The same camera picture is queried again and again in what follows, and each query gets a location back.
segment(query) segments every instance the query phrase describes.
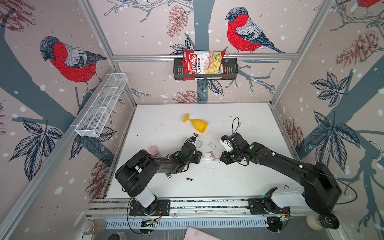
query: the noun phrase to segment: black mounting plate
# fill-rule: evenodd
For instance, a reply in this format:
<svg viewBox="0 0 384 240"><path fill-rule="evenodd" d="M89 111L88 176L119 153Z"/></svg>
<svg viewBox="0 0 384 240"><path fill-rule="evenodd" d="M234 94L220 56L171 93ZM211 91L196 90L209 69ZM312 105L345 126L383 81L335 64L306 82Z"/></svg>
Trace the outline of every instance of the black mounting plate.
<svg viewBox="0 0 384 240"><path fill-rule="evenodd" d="M263 210L264 205L262 202L263 202L262 198L248 199L248 206L249 206L251 215L268 215L268 213ZM291 213L291 210L289 207L285 207L284 209L287 212ZM276 208L275 214L287 215L288 213L286 211L284 211L283 208Z"/></svg>
<svg viewBox="0 0 384 240"><path fill-rule="evenodd" d="M161 208L163 216L169 216L170 200L167 200L167 199L159 199L159 200L157 200L157 205L156 205L155 213L153 213L151 216L160 216L160 211L157 209L157 207ZM131 209L129 211L129 215L131 217L138 217L138 216L149 217L149 216L145 215L144 212L145 212L145 210L142 207L142 205L137 200L134 199L132 201L132 205L131 205Z"/></svg>

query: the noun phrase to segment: black lid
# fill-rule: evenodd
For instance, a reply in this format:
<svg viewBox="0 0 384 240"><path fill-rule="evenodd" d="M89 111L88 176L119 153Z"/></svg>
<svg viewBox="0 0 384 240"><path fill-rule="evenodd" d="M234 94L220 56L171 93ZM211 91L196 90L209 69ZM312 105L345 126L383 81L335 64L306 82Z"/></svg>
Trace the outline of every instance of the black lid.
<svg viewBox="0 0 384 240"><path fill-rule="evenodd" d="M115 233L115 234L112 234L112 235L108 238L108 240L120 240L120 236L119 236L117 233Z"/></svg>

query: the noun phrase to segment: white tabletop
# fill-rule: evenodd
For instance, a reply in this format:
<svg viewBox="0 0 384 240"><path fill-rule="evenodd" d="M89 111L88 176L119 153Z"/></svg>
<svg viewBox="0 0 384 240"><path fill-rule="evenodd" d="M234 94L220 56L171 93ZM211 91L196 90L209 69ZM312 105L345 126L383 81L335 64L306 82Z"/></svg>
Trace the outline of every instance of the white tabletop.
<svg viewBox="0 0 384 240"><path fill-rule="evenodd" d="M189 113L190 119L208 122L207 130L197 132L191 122L182 119ZM121 152L117 168L121 167L139 150L157 145L161 156L178 151L183 138L199 133L202 152L213 151L217 158L223 152L219 143L221 136L230 135L232 121L240 118L237 132L249 143L258 142L271 150L291 157L277 123L266 103L225 103L225 104L162 104L137 106L127 139ZM213 150L208 144L216 145ZM190 164L187 172L172 175L155 174L149 189L157 197L227 197L263 195L271 187L299 187L291 178L265 166L250 163L241 166L225 165L219 159L201 160ZM113 177L107 198L128 198L121 185Z"/></svg>

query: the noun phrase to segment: white wire mesh basket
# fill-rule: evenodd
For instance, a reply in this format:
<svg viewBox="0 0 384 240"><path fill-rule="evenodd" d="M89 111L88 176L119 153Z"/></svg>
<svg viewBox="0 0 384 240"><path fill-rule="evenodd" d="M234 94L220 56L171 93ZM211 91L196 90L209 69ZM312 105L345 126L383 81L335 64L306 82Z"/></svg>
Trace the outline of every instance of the white wire mesh basket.
<svg viewBox="0 0 384 240"><path fill-rule="evenodd" d="M100 136L127 81L124 73L112 73L109 76L108 81L76 127L77 134L81 137Z"/></svg>

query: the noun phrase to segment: red and white snack bag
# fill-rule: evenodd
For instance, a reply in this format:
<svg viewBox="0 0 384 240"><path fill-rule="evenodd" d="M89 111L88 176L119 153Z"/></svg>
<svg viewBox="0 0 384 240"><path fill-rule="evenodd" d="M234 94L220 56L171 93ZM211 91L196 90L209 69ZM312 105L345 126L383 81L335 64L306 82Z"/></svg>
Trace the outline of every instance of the red and white snack bag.
<svg viewBox="0 0 384 240"><path fill-rule="evenodd" d="M183 50L184 74L219 74L225 73L222 63L225 50L222 52ZM184 78L185 80L199 80L204 78Z"/></svg>

